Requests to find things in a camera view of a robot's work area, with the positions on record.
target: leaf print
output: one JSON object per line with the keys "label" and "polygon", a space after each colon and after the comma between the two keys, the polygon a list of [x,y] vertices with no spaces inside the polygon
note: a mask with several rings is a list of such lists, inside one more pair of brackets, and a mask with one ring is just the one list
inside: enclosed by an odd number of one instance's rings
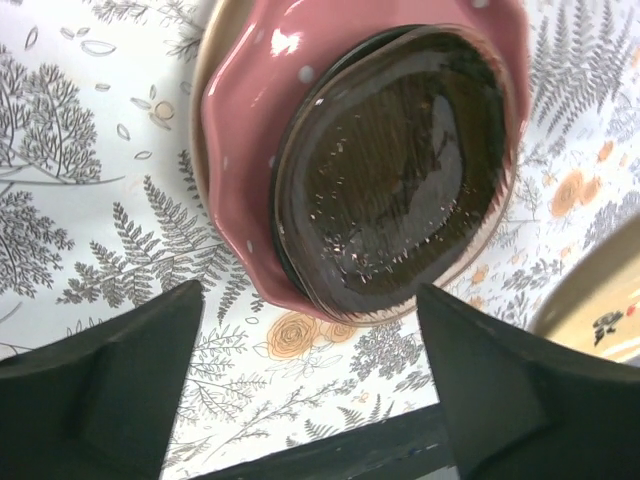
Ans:
{"label": "leaf print", "polygon": [[136,160],[148,160],[149,158],[151,158],[151,155],[153,155],[153,153],[149,152],[148,150],[143,150],[136,153],[135,157],[133,158]]}
{"label": "leaf print", "polygon": [[153,123],[155,123],[158,127],[162,128],[163,130],[171,130],[171,127],[169,126],[169,124],[164,119],[157,117],[154,113],[149,114],[149,120],[151,120]]}
{"label": "leaf print", "polygon": [[606,131],[606,134],[613,135],[618,143],[628,142],[640,130],[640,98],[635,99],[634,106],[629,97],[626,93],[618,95]]}
{"label": "leaf print", "polygon": [[125,127],[121,123],[119,123],[116,126],[116,133],[121,139],[126,140],[127,142],[131,140],[131,135],[129,134],[129,130],[127,129],[127,127]]}
{"label": "leaf print", "polygon": [[102,319],[101,318],[98,318],[97,320],[94,321],[92,317],[89,317],[89,320],[87,320],[86,324],[84,324],[82,322],[82,320],[78,320],[73,329],[71,329],[70,327],[67,327],[67,337],[75,335],[76,333],[83,332],[83,331],[87,330],[88,328],[94,327],[94,326],[99,325],[101,323],[102,323]]}
{"label": "leaf print", "polygon": [[554,25],[549,16],[543,18],[531,62],[532,115],[539,126],[547,123],[548,134],[561,127],[562,136],[583,113],[592,107],[599,113],[607,100],[616,97],[633,51],[634,15],[629,9],[616,36],[611,0],[602,2],[601,15],[595,14],[588,0],[576,0],[573,15],[565,5],[558,6]]}
{"label": "leaf print", "polygon": [[75,33],[64,27],[60,29],[60,35],[62,35],[67,40],[73,40],[76,37]]}
{"label": "leaf print", "polygon": [[[215,230],[199,224],[200,215],[190,215],[188,208],[156,187],[149,176],[143,184],[160,226],[159,235],[143,232],[124,206],[114,203],[114,227],[123,253],[91,241],[96,264],[75,264],[77,277],[68,280],[69,288],[58,303],[93,303],[103,298],[112,308],[127,301],[138,306],[155,282],[166,291],[188,279],[198,279],[209,291],[223,275],[229,278],[236,272],[238,261]],[[223,292],[222,302],[229,302],[226,295]]]}
{"label": "leaf print", "polygon": [[151,110],[151,104],[149,102],[145,102],[140,98],[131,98],[131,103],[133,103],[140,110]]}
{"label": "leaf print", "polygon": [[[347,430],[352,430],[354,428],[362,427],[369,423],[387,420],[391,416],[393,405],[394,404],[392,402],[389,407],[383,412],[382,398],[380,397],[380,394],[377,394],[373,410],[368,416],[355,409],[337,407],[338,411],[342,414],[342,417],[344,419],[343,428],[338,428],[334,425],[323,425],[320,423],[315,423],[311,419],[307,419],[303,424],[304,431],[308,437],[307,441],[322,440],[323,438],[327,438]],[[294,440],[290,436],[287,436],[287,438],[285,439],[285,443],[287,446],[298,446],[303,445],[306,442],[299,442],[297,440]]]}
{"label": "leaf print", "polygon": [[534,306],[529,304],[529,299],[525,292],[519,292],[512,300],[509,300],[504,309],[499,307],[495,316],[514,327],[524,329],[529,323],[529,313],[532,312],[534,308]]}
{"label": "leaf print", "polygon": [[146,20],[149,10],[150,7],[148,5],[128,0],[103,0],[96,2],[91,8],[91,12],[96,18],[105,23],[125,20],[141,23]]}
{"label": "leaf print", "polygon": [[[198,194],[198,187],[196,186],[196,180],[193,176],[193,165],[191,164],[191,155],[186,150],[184,150],[180,154],[179,160],[178,160],[178,166],[179,166],[180,173],[183,173],[185,175],[182,179],[188,185],[187,191],[193,192],[193,196],[191,198],[198,202],[198,208],[200,208],[201,210],[204,210],[204,205],[202,205],[200,194]],[[209,218],[206,212],[202,212],[202,215],[207,219]],[[257,302],[256,306],[259,309],[257,311],[254,310],[254,313],[258,313],[260,310],[262,310],[262,307],[264,306],[264,301],[261,304],[260,302]]]}
{"label": "leaf print", "polygon": [[218,306],[218,322],[220,324],[240,295],[251,286],[244,267],[239,261],[234,260],[230,268],[231,278],[224,287],[224,294]]}
{"label": "leaf print", "polygon": [[239,430],[214,448],[204,461],[208,461],[229,445],[249,439],[267,438],[270,432],[263,428],[264,424],[274,420],[294,421],[298,418],[300,409],[318,408],[330,395],[348,395],[354,387],[353,380],[333,380],[318,388],[315,393],[305,394],[304,387],[298,387],[280,405],[273,405],[271,401],[263,402],[253,409],[252,415],[242,422]]}
{"label": "leaf print", "polygon": [[410,390],[412,392],[418,391],[426,387],[427,385],[433,385],[433,376],[431,372],[422,372],[421,370],[414,370],[409,373],[407,377],[399,382],[394,392],[406,392]]}
{"label": "leaf print", "polygon": [[635,161],[629,165],[629,173],[633,175],[633,184],[640,185],[640,157],[636,158]]}
{"label": "leaf print", "polygon": [[180,90],[182,90],[182,93],[185,95],[191,95],[191,84],[189,82],[181,82]]}
{"label": "leaf print", "polygon": [[67,231],[39,216],[30,192],[0,191],[0,295],[13,291],[34,298],[38,287],[51,289],[52,271],[62,270],[58,252],[71,250]]}
{"label": "leaf print", "polygon": [[373,327],[358,339],[350,367],[360,381],[376,370],[381,378],[391,379],[418,362],[424,345],[414,335],[402,336],[401,328],[401,322]]}
{"label": "leaf print", "polygon": [[80,43],[80,48],[87,55],[92,57],[106,57],[116,51],[116,46],[99,40],[84,40]]}
{"label": "leaf print", "polygon": [[185,384],[185,406],[195,406],[209,417],[233,421],[254,400],[255,392],[266,387],[260,376],[240,375],[225,380],[233,367],[233,356],[246,351],[246,333],[239,327],[214,329],[198,342]]}
{"label": "leaf print", "polygon": [[251,311],[253,313],[260,313],[264,308],[264,299],[258,293],[252,293],[251,296],[253,297],[253,300],[251,300]]}
{"label": "leaf print", "polygon": [[304,422],[304,431],[311,440],[322,440],[323,438],[335,435],[340,429],[332,425],[320,425],[307,419]]}
{"label": "leaf print", "polygon": [[35,26],[31,30],[29,30],[27,39],[24,41],[24,49],[31,50],[37,41],[38,41],[38,27]]}
{"label": "leaf print", "polygon": [[528,270],[519,268],[505,280],[503,290],[536,290],[549,285],[555,277],[562,275],[563,265],[558,259],[537,260]]}
{"label": "leaf print", "polygon": [[596,213],[584,236],[583,248],[598,245],[632,215],[640,212],[640,193],[627,193],[620,203],[610,201]]}
{"label": "leaf print", "polygon": [[167,55],[184,62],[196,57],[204,33],[194,19],[195,7],[184,2],[163,0],[159,8],[152,8],[129,0],[97,0],[93,2],[91,12],[105,23],[155,20],[173,32],[173,38],[164,42],[169,47]]}

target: tree print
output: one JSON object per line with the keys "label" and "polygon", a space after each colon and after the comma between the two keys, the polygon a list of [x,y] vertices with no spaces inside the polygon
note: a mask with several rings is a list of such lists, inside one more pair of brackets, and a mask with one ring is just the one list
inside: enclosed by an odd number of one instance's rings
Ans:
{"label": "tree print", "polygon": [[197,7],[182,0],[82,0],[91,6],[95,17],[105,23],[133,22],[146,24],[156,21],[161,27],[177,29],[176,37],[165,40],[167,56],[190,62],[198,54],[204,28],[197,25]]}
{"label": "tree print", "polygon": [[0,294],[33,297],[38,286],[51,288],[59,252],[74,246],[38,214],[33,194],[17,188],[104,183],[94,115],[78,93],[57,65],[29,72],[0,44]]}
{"label": "tree print", "polygon": [[572,19],[562,4],[554,12],[555,27],[548,16],[540,24],[531,63],[532,116],[538,126],[547,123],[548,134],[560,127],[566,135],[583,113],[593,107],[600,113],[620,90],[634,48],[635,11],[629,9],[616,32],[612,0],[603,4],[596,15],[588,0],[575,0]]}
{"label": "tree print", "polygon": [[418,362],[424,345],[416,335],[403,336],[401,329],[402,322],[393,322],[373,327],[358,339],[354,346],[356,354],[351,358],[351,372],[356,373],[360,381],[376,370],[381,378],[391,379]]}
{"label": "tree print", "polygon": [[[78,93],[57,65],[29,73],[0,44],[0,183],[104,183],[93,150],[94,114]],[[31,172],[42,180],[33,181]]]}
{"label": "tree print", "polygon": [[[188,159],[186,151],[179,159]],[[76,277],[68,281],[58,303],[79,304],[105,300],[110,307],[125,303],[140,306],[156,291],[167,291],[190,279],[202,282],[205,291],[227,279],[218,306],[218,318],[251,283],[240,262],[220,239],[211,225],[190,207],[175,202],[147,175],[144,179],[147,202],[159,228],[143,231],[120,202],[113,204],[113,226],[120,237],[121,250],[107,248],[98,241],[90,243],[95,258],[92,265],[77,262]]]}
{"label": "tree print", "polygon": [[38,286],[51,288],[52,270],[62,270],[58,253],[71,250],[67,232],[38,215],[31,193],[0,191],[0,295],[11,290],[33,298]]}

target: patterned tablecloth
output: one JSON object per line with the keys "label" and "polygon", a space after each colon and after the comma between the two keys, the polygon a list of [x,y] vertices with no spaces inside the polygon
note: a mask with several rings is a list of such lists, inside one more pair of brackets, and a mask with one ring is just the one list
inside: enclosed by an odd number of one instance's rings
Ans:
{"label": "patterned tablecloth", "polygon": [[[269,306],[210,228],[187,125],[215,0],[191,1],[0,0],[0,357],[199,278],[176,480],[437,401],[414,316],[354,331]],[[526,7],[534,109],[515,198],[449,287],[521,327],[640,210],[640,1]]]}

